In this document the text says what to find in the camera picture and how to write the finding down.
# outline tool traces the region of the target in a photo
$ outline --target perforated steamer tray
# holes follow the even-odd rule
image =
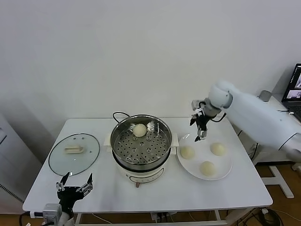
[[[148,125],[146,135],[136,137],[133,134],[134,127],[121,132],[114,143],[115,153],[121,159],[136,164],[151,163],[168,152],[168,139],[162,130]]]

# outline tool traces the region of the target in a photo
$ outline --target white plate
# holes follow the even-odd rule
[[[179,147],[177,148],[177,156],[181,165],[190,174],[203,180],[219,180],[227,176],[232,169],[232,157],[227,146],[227,153],[223,156],[217,156],[210,151],[211,143],[209,139],[194,142],[195,136],[195,134],[187,134],[184,137],[182,137],[179,141]],[[180,148],[183,146],[191,146],[194,149],[195,156],[192,159],[187,160],[181,156]],[[204,161],[211,161],[215,165],[217,171],[215,175],[208,177],[201,173],[199,167]]]

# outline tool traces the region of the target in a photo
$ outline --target white table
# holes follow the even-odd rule
[[[179,137],[188,133],[197,134],[196,126],[189,126],[190,118],[163,120]],[[166,172],[156,182],[142,185],[138,189],[119,173],[112,154],[102,147],[104,139],[115,125],[113,119],[69,119],[54,144],[72,134],[88,133],[96,137],[101,145],[95,163],[86,171],[69,177],[66,183],[81,186],[93,172],[94,189],[83,200],[75,203],[75,213],[216,210],[218,215],[217,210],[241,209],[229,214],[227,222],[215,221],[212,224],[225,225],[242,217],[250,208],[272,204],[271,196],[227,119],[219,123],[210,122],[207,134],[207,139],[225,143],[232,154],[233,167],[227,177],[217,181],[195,178],[179,164],[175,155],[171,155]],[[42,211],[46,203],[57,203],[59,200],[55,183],[60,179],[61,176],[49,168],[47,158],[23,209]]]

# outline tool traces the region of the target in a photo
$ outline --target white cabinet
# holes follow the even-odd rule
[[[22,213],[42,164],[0,115],[0,214]]]

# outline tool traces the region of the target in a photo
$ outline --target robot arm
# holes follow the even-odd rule
[[[217,82],[211,87],[208,98],[193,101],[192,107],[198,111],[193,118],[200,118],[196,120],[200,139],[202,134],[206,135],[203,124],[223,111],[230,122],[257,143],[285,151],[292,161],[301,162],[301,126],[257,97],[240,92],[231,83]]]

